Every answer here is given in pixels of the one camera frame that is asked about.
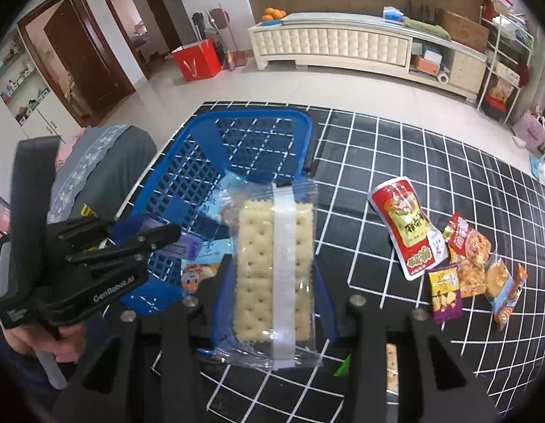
white tile floor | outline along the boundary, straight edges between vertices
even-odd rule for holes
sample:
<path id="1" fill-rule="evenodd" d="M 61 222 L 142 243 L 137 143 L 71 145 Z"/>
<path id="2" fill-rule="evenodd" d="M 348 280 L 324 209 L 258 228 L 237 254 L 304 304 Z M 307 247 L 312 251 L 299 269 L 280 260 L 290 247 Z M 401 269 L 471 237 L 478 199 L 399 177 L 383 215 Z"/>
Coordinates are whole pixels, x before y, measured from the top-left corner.
<path id="1" fill-rule="evenodd" d="M 350 70 L 272 62 L 259 72 L 253 59 L 234 72 L 186 82 L 172 60 L 124 100 L 107 124 L 133 124 L 158 148 L 204 101 L 271 101 L 370 114 L 423 127 L 480 148 L 530 174 L 528 152 L 511 132 L 461 97 L 406 80 Z"/>

door frame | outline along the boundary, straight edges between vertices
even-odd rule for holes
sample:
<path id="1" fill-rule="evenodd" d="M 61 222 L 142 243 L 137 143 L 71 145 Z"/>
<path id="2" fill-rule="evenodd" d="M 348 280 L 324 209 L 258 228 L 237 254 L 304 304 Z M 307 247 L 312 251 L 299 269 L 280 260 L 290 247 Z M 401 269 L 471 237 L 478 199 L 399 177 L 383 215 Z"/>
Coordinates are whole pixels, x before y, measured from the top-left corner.
<path id="1" fill-rule="evenodd" d="M 172 33 L 172 36 L 176 35 L 176 39 L 182 45 L 182 42 L 180 41 L 180 36 L 178 35 L 178 32 L 176 31 L 174 24 L 172 23 L 172 19 L 170 18 L 169 11 L 166 9 L 166 6 L 164 5 L 164 1 L 161 0 L 160 3 L 162 5 L 159 5 L 160 11 L 153 11 L 152 8 L 152 1 L 147 0 L 147 3 L 149 4 L 149 8 L 153 12 L 153 16 L 155 17 L 155 20 L 157 22 L 157 25 L 159 26 L 159 30 L 161 29 L 161 19 L 168 19 L 166 20 L 166 28 L 172 30 L 174 33 Z M 121 19 L 119 18 L 118 13 L 116 12 L 113 3 L 111 0 L 106 0 L 106 4 L 108 5 L 108 8 L 110 8 L 110 12 L 115 19 L 115 23 L 118 25 L 119 31 L 122 33 L 122 36 L 125 38 L 127 45 L 129 46 L 129 49 L 133 53 L 133 56 L 135 57 L 135 60 L 141 67 L 141 70 L 143 71 L 143 74 L 147 79 L 151 77 L 151 73 L 149 72 L 148 68 L 146 67 L 147 60 L 142 60 L 139 56 L 138 50 L 133 46 L 131 43 L 131 39 L 129 39 L 129 35 L 127 34 Z M 164 41 L 168 44 L 170 40 L 167 40 L 167 36 L 165 36 L 165 31 L 161 30 L 161 34 L 163 35 Z"/>
<path id="2" fill-rule="evenodd" d="M 20 35 L 22 36 L 23 42 L 25 43 L 26 47 L 28 48 L 31 54 L 33 61 L 36 63 L 37 68 L 42 73 L 43 77 L 45 77 L 45 80 L 47 81 L 49 87 L 51 87 L 52 91 L 59 98 L 59 100 L 67 109 L 67 111 L 70 112 L 74 120 L 77 121 L 81 127 L 86 127 L 87 125 L 89 125 L 89 123 L 86 122 L 84 119 L 82 119 L 78 115 L 75 109 L 71 106 L 71 104 L 65 98 L 65 95 L 63 94 L 61 87 L 54 80 L 53 76 L 50 74 L 49 70 L 47 69 L 45 63 L 42 61 L 41 57 L 39 56 L 39 53 L 37 53 L 37 49 L 35 48 L 33 42 L 31 41 L 31 38 L 29 37 L 28 31 L 26 29 L 26 26 L 32 20 L 34 20 L 37 16 L 45 12 L 47 9 L 49 9 L 51 6 L 55 5 L 59 1 L 61 0 L 43 1 L 40 5 L 33 8 L 31 11 L 28 12 L 28 14 L 23 16 L 18 21 L 18 29 L 19 29 Z M 111 50 L 110 46 L 108 45 L 108 42 L 104 38 L 104 34 L 100 30 L 100 27 L 98 23 L 96 22 L 96 19 L 94 18 L 94 15 L 92 14 L 92 11 L 90 7 L 88 6 L 87 1 L 86 0 L 71 0 L 71 1 L 73 2 L 73 7 L 75 11 L 77 12 L 77 15 L 85 31 L 88 33 L 88 36 L 93 46 L 96 48 L 100 58 L 108 67 L 108 69 L 112 71 L 116 81 L 118 81 L 119 87 L 122 87 L 122 90 L 126 93 L 125 96 L 133 94 L 135 92 L 135 88 L 129 81 L 129 78 L 124 72 L 122 66 L 119 64 L 118 60 L 115 58 L 115 55 L 113 51 Z"/>

doorway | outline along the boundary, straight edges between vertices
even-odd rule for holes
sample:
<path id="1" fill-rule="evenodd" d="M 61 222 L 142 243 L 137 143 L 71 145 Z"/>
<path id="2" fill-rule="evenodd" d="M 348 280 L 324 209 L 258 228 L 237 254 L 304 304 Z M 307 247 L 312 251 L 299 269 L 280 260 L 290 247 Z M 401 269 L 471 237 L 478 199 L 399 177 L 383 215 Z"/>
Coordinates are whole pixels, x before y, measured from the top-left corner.
<path id="1" fill-rule="evenodd" d="M 150 78 L 165 56 L 181 46 L 163 0 L 106 0 L 129 49 Z"/>
<path id="2" fill-rule="evenodd" d="M 135 92 L 86 0 L 47 0 L 18 27 L 37 67 L 81 126 L 99 125 Z"/>

red and white pouch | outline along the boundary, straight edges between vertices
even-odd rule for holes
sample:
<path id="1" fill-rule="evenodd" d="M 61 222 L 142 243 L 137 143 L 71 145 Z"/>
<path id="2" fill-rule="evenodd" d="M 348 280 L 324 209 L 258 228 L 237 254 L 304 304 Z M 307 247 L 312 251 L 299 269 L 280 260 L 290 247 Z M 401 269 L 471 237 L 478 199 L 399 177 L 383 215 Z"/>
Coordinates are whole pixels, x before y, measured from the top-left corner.
<path id="1" fill-rule="evenodd" d="M 379 184 L 368 198 L 388 228 L 407 280 L 418 278 L 448 257 L 443 235 L 421 210 L 409 178 Z"/>

pink bag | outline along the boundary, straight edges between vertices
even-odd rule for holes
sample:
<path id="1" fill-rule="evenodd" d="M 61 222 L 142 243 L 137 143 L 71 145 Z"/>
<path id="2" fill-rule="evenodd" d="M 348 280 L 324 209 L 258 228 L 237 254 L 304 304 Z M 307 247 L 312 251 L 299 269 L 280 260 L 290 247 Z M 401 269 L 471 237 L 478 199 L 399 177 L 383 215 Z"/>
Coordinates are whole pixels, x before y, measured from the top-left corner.
<path id="1" fill-rule="evenodd" d="M 527 143 L 529 151 L 536 151 L 545 142 L 545 118 L 542 113 L 527 110 L 513 125 L 513 133 Z"/>

